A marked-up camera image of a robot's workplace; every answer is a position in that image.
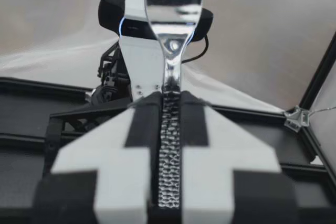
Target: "blue led light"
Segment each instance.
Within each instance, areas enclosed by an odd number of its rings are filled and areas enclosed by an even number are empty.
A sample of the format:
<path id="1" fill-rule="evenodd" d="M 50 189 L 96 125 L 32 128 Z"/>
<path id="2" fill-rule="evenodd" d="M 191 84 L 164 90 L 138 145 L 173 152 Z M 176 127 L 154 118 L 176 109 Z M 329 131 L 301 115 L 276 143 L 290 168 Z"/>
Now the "blue led light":
<path id="1" fill-rule="evenodd" d="M 187 45 L 191 42 L 191 40 L 194 38 L 194 34 L 195 34 L 195 31 L 193 32 L 193 34 L 191 35 L 190 39 L 188 40 L 187 42 Z"/>
<path id="2" fill-rule="evenodd" d="M 121 19 L 121 21 L 120 21 L 120 23 L 119 23 L 119 37 L 121 38 L 121 26 L 122 26 L 122 23 L 124 22 L 124 20 L 125 20 L 125 17 L 123 17 L 122 19 Z"/>

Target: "fork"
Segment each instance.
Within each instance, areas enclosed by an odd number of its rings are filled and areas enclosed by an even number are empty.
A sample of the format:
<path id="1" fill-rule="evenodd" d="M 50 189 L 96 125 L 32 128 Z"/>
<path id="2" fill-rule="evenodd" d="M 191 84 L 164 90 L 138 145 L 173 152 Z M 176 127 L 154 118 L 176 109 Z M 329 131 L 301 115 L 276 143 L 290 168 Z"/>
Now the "fork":
<path id="1" fill-rule="evenodd" d="M 163 92 L 181 91 L 181 57 L 202 12 L 202 0 L 145 0 L 145 11 L 164 56 Z"/>
<path id="2" fill-rule="evenodd" d="M 178 209 L 181 182 L 181 56 L 198 24 L 202 0 L 145 0 L 145 10 L 164 56 L 157 203 L 160 208 Z"/>

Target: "black cable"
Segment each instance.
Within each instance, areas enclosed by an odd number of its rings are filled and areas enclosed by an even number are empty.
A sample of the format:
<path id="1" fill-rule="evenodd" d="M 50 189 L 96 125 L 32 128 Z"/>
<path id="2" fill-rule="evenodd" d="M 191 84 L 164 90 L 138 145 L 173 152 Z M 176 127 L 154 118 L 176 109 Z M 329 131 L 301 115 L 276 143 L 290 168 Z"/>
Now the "black cable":
<path id="1" fill-rule="evenodd" d="M 208 39 L 208 36 L 205 35 L 204 39 L 205 39 L 205 48 L 204 48 L 203 52 L 201 52 L 199 55 L 197 55 L 197 56 L 195 56 L 193 58 L 182 60 L 182 64 L 187 63 L 187 62 L 191 62 L 191 61 L 194 61 L 194 60 L 197 60 L 200 57 L 202 57 L 202 56 L 205 55 L 205 53 L 208 51 L 208 48 L 209 48 L 209 39 Z"/>

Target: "white plastic part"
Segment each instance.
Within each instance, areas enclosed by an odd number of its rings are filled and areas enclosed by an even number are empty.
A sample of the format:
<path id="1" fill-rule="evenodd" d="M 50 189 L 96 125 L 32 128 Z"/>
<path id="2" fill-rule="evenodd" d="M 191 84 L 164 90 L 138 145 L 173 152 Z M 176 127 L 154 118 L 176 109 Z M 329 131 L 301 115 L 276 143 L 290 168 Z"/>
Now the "white plastic part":
<path id="1" fill-rule="evenodd" d="M 66 145 L 51 169 L 54 174 L 97 171 L 94 210 L 100 224 L 147 220 L 150 152 L 124 148 L 133 116 L 134 109 L 128 109 Z"/>
<path id="2" fill-rule="evenodd" d="M 119 45 L 131 78 L 133 100 L 161 91 L 163 56 L 159 43 L 122 36 Z"/>
<path id="3" fill-rule="evenodd" d="M 125 18 L 147 22 L 145 0 L 125 0 Z"/>
<path id="4" fill-rule="evenodd" d="M 275 150 L 210 107 L 209 147 L 184 147 L 183 224 L 229 224 L 234 214 L 235 170 L 280 173 Z"/>
<path id="5" fill-rule="evenodd" d="M 310 162 L 311 165 L 324 165 L 319 156 L 315 156 L 314 160 Z"/>
<path id="6" fill-rule="evenodd" d="M 232 172 L 209 148 L 183 148 L 182 223 L 229 224 L 234 212 Z"/>
<path id="7" fill-rule="evenodd" d="M 110 151 L 98 171 L 94 210 L 100 224 L 145 224 L 150 186 L 147 148 Z"/>
<path id="8" fill-rule="evenodd" d="M 99 168 L 105 155 L 123 148 L 133 115 L 134 109 L 128 109 L 61 148 L 51 172 L 85 172 Z"/>

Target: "metal wire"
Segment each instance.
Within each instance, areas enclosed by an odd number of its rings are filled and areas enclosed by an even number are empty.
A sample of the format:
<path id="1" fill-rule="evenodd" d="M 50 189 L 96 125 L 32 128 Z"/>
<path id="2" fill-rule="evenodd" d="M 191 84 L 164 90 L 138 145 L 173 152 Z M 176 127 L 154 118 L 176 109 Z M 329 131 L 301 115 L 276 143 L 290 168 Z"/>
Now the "metal wire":
<path id="1" fill-rule="evenodd" d="M 312 112 L 309 113 L 309 117 L 311 117 L 312 115 L 315 115 L 317 113 L 320 113 L 320 112 L 331 111 L 331 110 L 334 110 L 334 109 L 336 109 L 336 106 L 335 107 L 331 107 L 331 108 L 321 109 L 321 110 L 314 110 L 314 111 L 312 111 Z"/>
<path id="2" fill-rule="evenodd" d="M 193 58 L 182 60 L 182 64 L 185 64 L 185 63 L 197 60 L 197 59 L 199 59 L 200 57 L 203 57 L 206 54 L 206 52 L 208 51 L 208 48 L 209 48 L 209 39 L 208 39 L 208 36 L 205 35 L 204 39 L 205 39 L 205 48 L 204 48 L 204 50 L 199 55 L 197 55 L 197 56 L 195 56 Z"/>

